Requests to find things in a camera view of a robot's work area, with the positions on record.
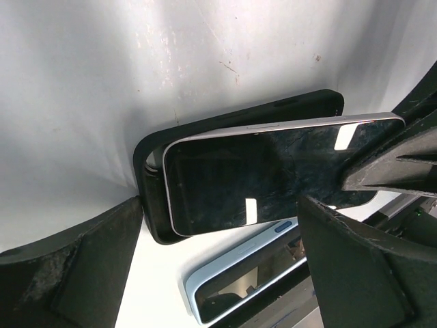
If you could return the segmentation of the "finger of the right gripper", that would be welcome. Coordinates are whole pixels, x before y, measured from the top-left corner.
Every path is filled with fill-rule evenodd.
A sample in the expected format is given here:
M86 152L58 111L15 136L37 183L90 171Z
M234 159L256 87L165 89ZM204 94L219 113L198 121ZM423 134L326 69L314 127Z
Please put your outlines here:
M436 196L436 65L392 110L406 126L343 172L345 191Z

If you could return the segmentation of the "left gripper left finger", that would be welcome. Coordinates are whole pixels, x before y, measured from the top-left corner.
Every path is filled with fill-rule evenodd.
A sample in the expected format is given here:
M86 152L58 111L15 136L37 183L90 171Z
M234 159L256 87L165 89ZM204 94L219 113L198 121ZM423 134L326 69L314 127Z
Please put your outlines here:
M1 253L2 327L114 327L143 210L138 197Z

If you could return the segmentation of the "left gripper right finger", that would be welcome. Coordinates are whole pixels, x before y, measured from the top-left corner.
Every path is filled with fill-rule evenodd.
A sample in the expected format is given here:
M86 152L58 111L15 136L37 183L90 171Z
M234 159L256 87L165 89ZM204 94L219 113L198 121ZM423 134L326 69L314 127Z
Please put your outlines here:
M396 235L300 197L298 227L325 327L436 326L435 217Z

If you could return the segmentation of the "black phone case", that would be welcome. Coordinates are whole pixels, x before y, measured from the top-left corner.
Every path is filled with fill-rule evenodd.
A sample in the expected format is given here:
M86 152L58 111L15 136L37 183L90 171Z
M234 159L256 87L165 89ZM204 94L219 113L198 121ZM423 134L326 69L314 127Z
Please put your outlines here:
M339 92L323 89L301 94L258 106L246 106L203 120L189 122L172 128L160 129L144 137L135 148L133 167L145 222L153 239L161 245L183 241L171 228L163 169L154 168L147 158L156 150L167 147L173 141L218 128L329 118L341 116L344 97Z

